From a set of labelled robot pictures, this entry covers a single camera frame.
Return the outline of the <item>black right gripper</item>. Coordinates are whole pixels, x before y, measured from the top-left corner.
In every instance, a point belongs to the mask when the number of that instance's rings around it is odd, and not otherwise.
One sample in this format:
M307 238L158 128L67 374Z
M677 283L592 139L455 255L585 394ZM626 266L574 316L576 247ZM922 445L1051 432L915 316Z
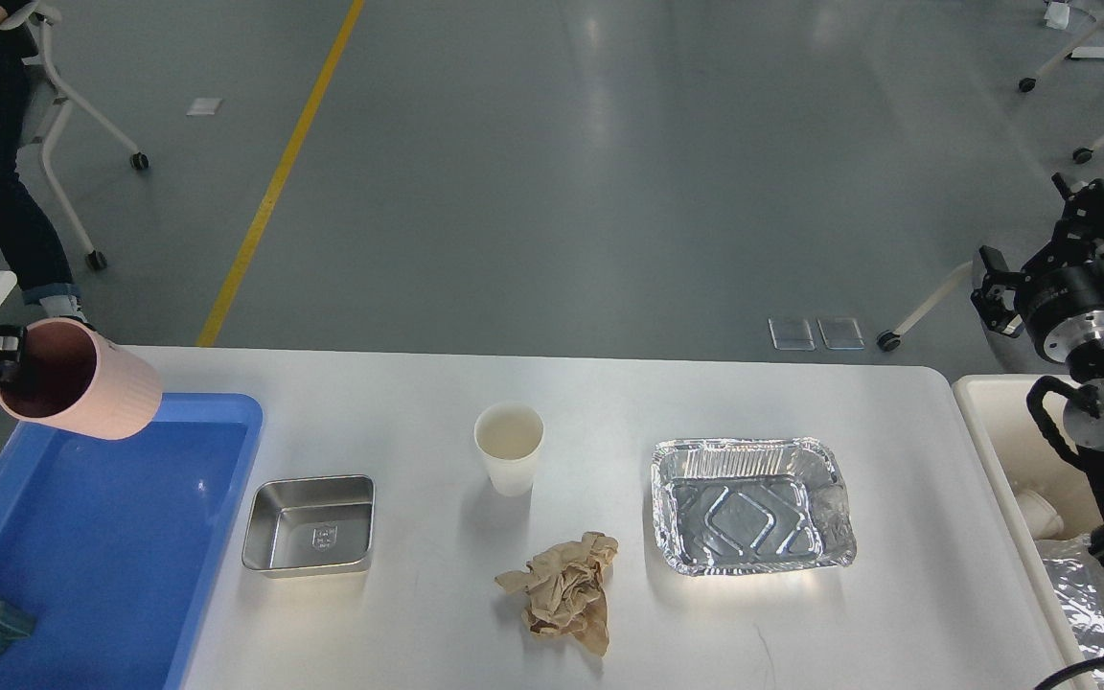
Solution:
M970 291L981 327L991 335L1026 332L1039 357L1065 363L1082 344L1104 340L1104 179L1051 176L1064 210L1031 272L1009 269L995 247L977 250L980 283ZM1017 308L1006 293L1017 291Z

